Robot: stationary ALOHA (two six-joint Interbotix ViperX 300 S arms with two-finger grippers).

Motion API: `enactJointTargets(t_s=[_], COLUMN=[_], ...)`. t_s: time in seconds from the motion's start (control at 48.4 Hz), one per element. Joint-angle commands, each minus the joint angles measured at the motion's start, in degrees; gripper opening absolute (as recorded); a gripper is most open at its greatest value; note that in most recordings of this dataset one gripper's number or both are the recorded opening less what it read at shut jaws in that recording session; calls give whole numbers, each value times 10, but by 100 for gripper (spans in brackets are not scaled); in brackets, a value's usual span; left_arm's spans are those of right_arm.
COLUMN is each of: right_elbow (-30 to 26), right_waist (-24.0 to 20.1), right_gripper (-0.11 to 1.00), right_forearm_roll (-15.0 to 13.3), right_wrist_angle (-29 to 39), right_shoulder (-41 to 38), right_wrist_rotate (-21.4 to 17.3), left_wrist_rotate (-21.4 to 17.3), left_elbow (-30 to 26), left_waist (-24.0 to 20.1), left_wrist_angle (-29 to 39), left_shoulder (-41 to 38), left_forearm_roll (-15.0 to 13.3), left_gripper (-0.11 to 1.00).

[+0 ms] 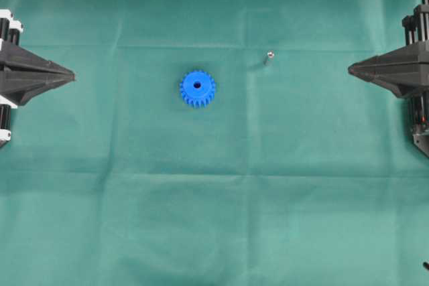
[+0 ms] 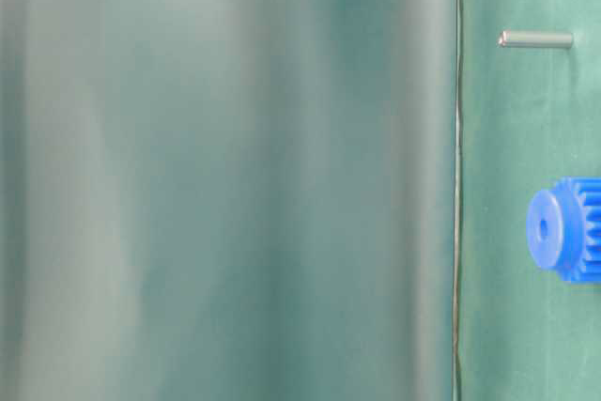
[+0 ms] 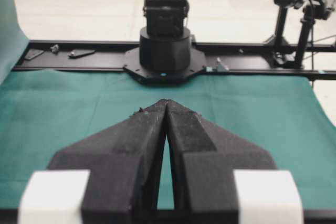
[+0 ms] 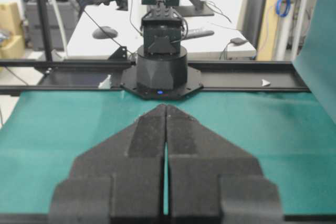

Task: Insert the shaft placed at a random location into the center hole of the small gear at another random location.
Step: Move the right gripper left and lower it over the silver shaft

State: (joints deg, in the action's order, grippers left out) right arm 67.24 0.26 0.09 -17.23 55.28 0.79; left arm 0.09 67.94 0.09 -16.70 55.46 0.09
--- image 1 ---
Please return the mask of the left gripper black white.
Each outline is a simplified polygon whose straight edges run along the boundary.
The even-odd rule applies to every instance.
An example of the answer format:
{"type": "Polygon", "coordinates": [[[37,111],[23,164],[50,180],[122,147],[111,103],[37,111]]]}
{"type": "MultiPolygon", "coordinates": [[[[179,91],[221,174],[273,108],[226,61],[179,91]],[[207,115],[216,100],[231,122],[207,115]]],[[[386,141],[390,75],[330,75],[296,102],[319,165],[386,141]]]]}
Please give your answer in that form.
{"type": "Polygon", "coordinates": [[[23,24],[9,9],[1,9],[1,147],[11,140],[11,112],[33,97],[75,81],[74,72],[19,46],[23,24]]]}

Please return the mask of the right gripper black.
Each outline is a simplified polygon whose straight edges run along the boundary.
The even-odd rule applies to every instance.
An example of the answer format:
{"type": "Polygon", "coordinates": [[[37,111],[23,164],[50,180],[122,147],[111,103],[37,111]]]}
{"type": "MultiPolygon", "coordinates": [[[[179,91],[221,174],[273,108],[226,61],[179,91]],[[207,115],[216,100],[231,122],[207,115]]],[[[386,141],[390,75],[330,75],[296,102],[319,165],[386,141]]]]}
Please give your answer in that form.
{"type": "MultiPolygon", "coordinates": [[[[402,20],[406,45],[428,40],[428,4],[418,5],[413,15],[402,20]]],[[[428,73],[376,74],[364,68],[428,63],[426,48],[400,48],[373,56],[348,67],[350,75],[378,85],[397,98],[408,98],[411,132],[414,145],[428,157],[428,73]]]]}

